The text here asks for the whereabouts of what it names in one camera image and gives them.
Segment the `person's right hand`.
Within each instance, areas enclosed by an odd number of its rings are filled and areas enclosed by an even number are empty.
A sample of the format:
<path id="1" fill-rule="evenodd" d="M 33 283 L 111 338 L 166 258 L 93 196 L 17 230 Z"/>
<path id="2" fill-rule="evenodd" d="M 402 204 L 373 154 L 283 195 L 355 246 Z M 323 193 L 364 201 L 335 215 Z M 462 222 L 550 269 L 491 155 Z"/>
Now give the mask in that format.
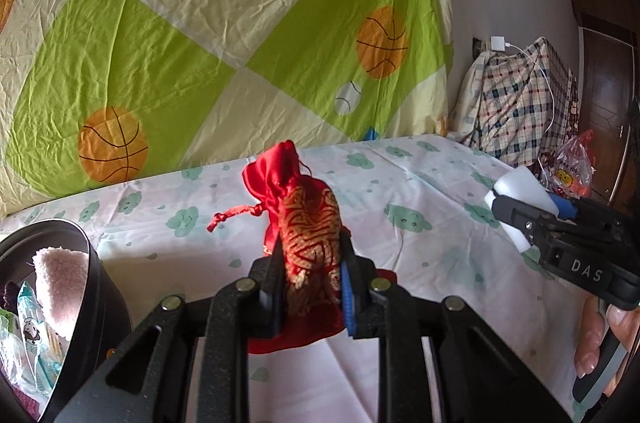
<path id="1" fill-rule="evenodd" d="M 582 379 L 596 369 L 600 358 L 600 346 L 608 329 L 612 330 L 626 351 L 630 351 L 638 328 L 639 308 L 625 311 L 610 305 L 605 315 L 602 315 L 599 309 L 599 299 L 588 294 L 584 307 L 582 307 L 582 319 L 580 319 L 574 355 L 577 376 Z"/>

